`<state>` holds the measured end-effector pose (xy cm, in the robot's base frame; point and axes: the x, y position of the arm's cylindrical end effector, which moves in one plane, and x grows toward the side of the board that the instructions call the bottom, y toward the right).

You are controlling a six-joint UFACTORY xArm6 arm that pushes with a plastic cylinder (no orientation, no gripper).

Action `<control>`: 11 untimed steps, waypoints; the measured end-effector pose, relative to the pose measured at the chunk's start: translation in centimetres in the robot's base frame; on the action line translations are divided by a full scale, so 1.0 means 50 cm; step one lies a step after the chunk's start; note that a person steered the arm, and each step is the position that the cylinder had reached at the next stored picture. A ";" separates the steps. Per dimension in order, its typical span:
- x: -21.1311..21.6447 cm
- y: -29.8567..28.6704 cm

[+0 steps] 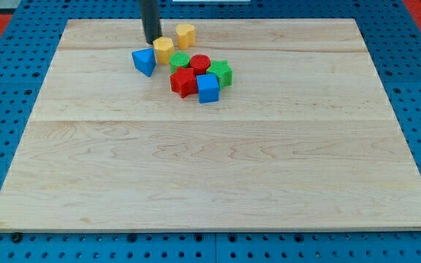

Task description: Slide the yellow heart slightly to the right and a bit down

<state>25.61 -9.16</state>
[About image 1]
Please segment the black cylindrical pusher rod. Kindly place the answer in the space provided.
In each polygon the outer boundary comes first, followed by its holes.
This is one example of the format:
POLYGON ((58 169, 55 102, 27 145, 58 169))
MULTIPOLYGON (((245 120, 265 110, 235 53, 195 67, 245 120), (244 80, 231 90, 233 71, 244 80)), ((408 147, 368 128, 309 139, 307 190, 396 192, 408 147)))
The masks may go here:
POLYGON ((152 45, 153 41, 162 36, 162 26, 157 0, 139 0, 140 17, 145 33, 145 41, 152 45))

